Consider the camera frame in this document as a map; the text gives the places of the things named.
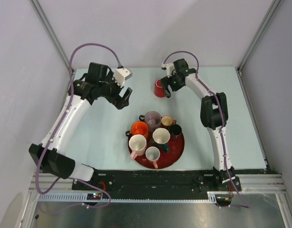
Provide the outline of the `dark green mug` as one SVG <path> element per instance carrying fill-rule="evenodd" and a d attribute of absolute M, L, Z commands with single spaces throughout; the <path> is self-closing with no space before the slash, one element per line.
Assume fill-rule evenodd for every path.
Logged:
<path fill-rule="evenodd" d="M 155 146 L 158 149 L 168 153 L 170 151 L 168 142 L 170 140 L 170 133 L 165 128 L 157 128 L 150 139 L 150 146 Z"/>

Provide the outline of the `small orange mug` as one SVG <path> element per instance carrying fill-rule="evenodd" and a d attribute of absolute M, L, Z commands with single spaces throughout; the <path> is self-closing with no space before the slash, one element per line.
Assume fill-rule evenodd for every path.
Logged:
<path fill-rule="evenodd" d="M 177 120 L 173 119 L 169 115 L 165 115 L 161 118 L 161 124 L 164 128 L 169 128 L 171 125 L 176 124 Z"/>

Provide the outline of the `brown striped mug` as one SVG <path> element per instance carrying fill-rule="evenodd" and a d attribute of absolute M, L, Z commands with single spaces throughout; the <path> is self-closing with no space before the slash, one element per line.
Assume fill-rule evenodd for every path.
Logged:
<path fill-rule="evenodd" d="M 178 124 L 173 124 L 169 127 L 170 138 L 175 140 L 182 135 L 182 128 Z"/>

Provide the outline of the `large lilac mug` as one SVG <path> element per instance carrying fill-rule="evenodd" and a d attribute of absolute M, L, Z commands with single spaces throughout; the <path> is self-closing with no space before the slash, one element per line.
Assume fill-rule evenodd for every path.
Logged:
<path fill-rule="evenodd" d="M 161 127 L 161 115 L 156 111 L 150 111 L 145 115 L 140 115 L 139 120 L 147 124 L 150 132 L 154 132 Z"/>

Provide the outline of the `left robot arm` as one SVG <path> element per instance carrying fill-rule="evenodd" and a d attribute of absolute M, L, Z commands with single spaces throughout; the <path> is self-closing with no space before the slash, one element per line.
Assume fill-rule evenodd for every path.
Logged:
<path fill-rule="evenodd" d="M 62 179 L 83 180 L 83 185 L 90 190 L 99 185 L 94 168 L 67 157 L 66 151 L 81 118 L 95 100 L 103 97 L 118 110 L 129 105 L 132 89 L 127 88 L 123 96 L 120 96 L 120 92 L 131 76 L 132 71 L 122 66 L 111 70 L 107 65 L 89 64 L 88 71 L 73 81 L 66 104 L 49 133 L 40 144 L 30 145 L 28 152 L 41 171 Z"/>

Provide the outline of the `pink tall mug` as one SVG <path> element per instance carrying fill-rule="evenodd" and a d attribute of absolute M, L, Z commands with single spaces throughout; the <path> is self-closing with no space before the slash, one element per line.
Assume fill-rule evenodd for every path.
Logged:
<path fill-rule="evenodd" d="M 136 159 L 138 156 L 145 154 L 147 147 L 147 140 L 143 135 L 133 135 L 129 140 L 129 148 L 131 149 L 131 159 Z"/>

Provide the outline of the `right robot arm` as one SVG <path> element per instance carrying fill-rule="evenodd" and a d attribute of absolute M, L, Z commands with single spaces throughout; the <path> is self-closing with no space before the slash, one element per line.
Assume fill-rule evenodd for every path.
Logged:
<path fill-rule="evenodd" d="M 198 76 L 198 70 L 189 68 L 183 58 L 173 63 L 163 63 L 161 68 L 167 71 L 167 75 L 160 80 L 167 98 L 171 96 L 171 92 L 186 86 L 201 100 L 200 120 L 208 130 L 214 154 L 213 184 L 216 189 L 225 190 L 230 181 L 235 179 L 235 170 L 226 144 L 228 120 L 226 94 L 216 93 L 210 89 Z"/>

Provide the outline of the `orange mug black handle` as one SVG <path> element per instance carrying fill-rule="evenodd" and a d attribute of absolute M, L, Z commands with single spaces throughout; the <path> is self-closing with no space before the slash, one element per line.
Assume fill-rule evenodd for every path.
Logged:
<path fill-rule="evenodd" d="M 127 137 L 131 137 L 133 135 L 142 135 L 146 139 L 148 139 L 149 136 L 149 127 L 145 122 L 137 121 L 132 126 L 131 129 L 125 132 L 125 135 Z"/>

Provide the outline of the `red mug black handle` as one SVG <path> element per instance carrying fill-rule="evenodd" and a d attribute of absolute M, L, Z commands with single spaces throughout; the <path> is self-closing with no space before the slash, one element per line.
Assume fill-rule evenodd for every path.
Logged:
<path fill-rule="evenodd" d="M 159 98 L 164 98 L 163 88 L 160 83 L 160 79 L 157 79 L 154 84 L 154 94 Z"/>

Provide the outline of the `salmon small mug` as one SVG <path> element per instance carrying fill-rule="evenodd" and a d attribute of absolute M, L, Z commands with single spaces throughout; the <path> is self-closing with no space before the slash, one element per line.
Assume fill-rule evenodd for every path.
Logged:
<path fill-rule="evenodd" d="M 145 152 L 146 159 L 153 164 L 155 169 L 158 169 L 157 161 L 160 158 L 160 150 L 157 147 L 151 146 Z"/>

